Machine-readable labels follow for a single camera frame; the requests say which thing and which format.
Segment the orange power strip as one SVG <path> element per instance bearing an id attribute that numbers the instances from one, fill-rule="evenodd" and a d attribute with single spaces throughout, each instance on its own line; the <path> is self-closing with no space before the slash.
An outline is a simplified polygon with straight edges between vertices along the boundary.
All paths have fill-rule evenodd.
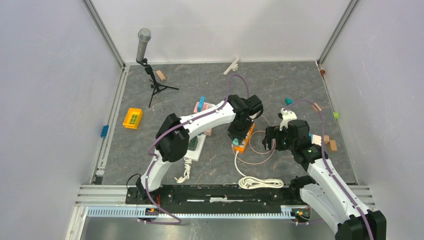
<path id="1" fill-rule="evenodd" d="M 239 154 L 243 154 L 244 153 L 245 149 L 247 148 L 247 145 L 250 142 L 250 138 L 253 135 L 253 131 L 254 131 L 255 125 L 256 125 L 255 123 L 253 123 L 251 125 L 250 129 L 248 130 L 248 132 L 247 132 L 247 134 L 246 134 L 246 136 L 244 138 L 244 140 L 238 140 L 238 145 L 237 144 L 234 144 L 235 142 L 233 142 L 232 148 L 233 148 L 233 150 L 235 152 L 238 152 Z"/>

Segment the small mauve cube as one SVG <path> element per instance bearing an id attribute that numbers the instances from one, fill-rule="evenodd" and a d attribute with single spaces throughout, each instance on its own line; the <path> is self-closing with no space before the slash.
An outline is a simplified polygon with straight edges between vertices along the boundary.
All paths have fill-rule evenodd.
<path id="1" fill-rule="evenodd" d="M 210 129 L 205 130 L 203 132 L 203 134 L 206 135 L 206 136 L 211 136 L 212 135 L 212 129 L 210 128 Z"/>

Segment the pink cube socket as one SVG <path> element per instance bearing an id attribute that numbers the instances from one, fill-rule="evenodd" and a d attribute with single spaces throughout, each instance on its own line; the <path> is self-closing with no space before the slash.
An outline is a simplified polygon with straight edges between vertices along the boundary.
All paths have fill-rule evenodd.
<path id="1" fill-rule="evenodd" d="M 196 103 L 196 105 L 195 105 L 195 107 L 194 107 L 194 110 L 193 110 L 193 112 L 196 114 L 196 113 L 198 113 L 199 111 L 198 111 L 198 109 L 199 109 L 199 101 Z M 205 110 L 207 110 L 207 109 L 209 109 L 209 108 L 213 108 L 215 106 L 215 104 L 212 104 L 212 103 L 207 103 L 207 102 L 204 102 L 203 104 L 202 104 L 202 108 L 201 108 L 201 112 L 202 111 L 205 111 Z"/>

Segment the light blue adapter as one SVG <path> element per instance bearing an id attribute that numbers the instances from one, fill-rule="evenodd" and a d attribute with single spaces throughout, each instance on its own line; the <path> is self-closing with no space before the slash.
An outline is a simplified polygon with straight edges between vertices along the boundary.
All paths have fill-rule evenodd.
<path id="1" fill-rule="evenodd" d="M 204 96 L 202 96 L 202 97 L 200 98 L 199 102 L 198 102 L 197 108 L 202 109 L 203 104 L 204 104 L 204 101 L 205 101 L 205 97 L 204 97 Z"/>

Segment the dark green socket cube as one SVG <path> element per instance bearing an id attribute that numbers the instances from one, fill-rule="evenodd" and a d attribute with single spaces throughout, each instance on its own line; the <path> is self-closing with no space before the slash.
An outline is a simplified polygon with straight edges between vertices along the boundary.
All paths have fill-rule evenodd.
<path id="1" fill-rule="evenodd" d="M 194 138 L 192 138 L 189 142 L 188 142 L 188 146 L 187 149 L 189 151 L 195 151 L 198 145 L 198 137 L 195 136 Z"/>

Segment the white multicolour power strip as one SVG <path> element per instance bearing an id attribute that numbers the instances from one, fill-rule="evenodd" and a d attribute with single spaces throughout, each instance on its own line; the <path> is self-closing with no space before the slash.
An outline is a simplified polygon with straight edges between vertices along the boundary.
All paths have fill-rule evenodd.
<path id="1" fill-rule="evenodd" d="M 198 138 L 198 144 L 195 151 L 187 150 L 185 156 L 183 157 L 184 160 L 192 160 L 192 161 L 198 161 L 200 159 L 200 155 L 206 140 L 206 136 L 204 132 L 197 135 Z"/>

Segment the teal cube block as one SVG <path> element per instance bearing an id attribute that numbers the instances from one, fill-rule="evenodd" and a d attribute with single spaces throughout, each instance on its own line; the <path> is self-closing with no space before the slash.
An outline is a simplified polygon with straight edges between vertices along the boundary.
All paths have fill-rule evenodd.
<path id="1" fill-rule="evenodd" d="M 232 144 L 234 146 L 238 146 L 239 145 L 239 140 L 237 138 L 234 138 L 233 141 L 232 141 Z"/>

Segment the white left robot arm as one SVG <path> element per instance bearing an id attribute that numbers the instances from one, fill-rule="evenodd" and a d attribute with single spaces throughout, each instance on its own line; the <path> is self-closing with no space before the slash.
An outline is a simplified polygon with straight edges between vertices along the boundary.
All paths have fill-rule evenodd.
<path id="1" fill-rule="evenodd" d="M 152 156 L 151 163 L 141 176 L 142 187 L 138 197 L 145 204 L 153 203 L 157 198 L 157 189 L 170 165 L 182 159 L 187 151 L 189 141 L 206 130 L 228 124 L 227 134 L 231 140 L 243 141 L 254 120 L 262 115 L 264 107 L 258 96 L 247 99 L 236 94 L 214 107 L 196 114 L 178 117 L 172 113 L 166 117 L 156 139 L 148 149 Z"/>

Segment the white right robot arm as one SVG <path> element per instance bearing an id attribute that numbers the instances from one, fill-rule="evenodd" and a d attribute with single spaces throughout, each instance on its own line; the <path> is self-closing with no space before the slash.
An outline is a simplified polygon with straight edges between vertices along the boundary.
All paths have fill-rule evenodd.
<path id="1" fill-rule="evenodd" d="M 387 219 L 379 210 L 370 209 L 349 188 L 335 170 L 324 149 L 312 143 L 310 127 L 295 119 L 286 126 L 268 126 L 262 144 L 275 145 L 277 151 L 290 151 L 306 171 L 289 185 L 289 199 L 311 206 L 332 229 L 337 240 L 384 240 Z"/>

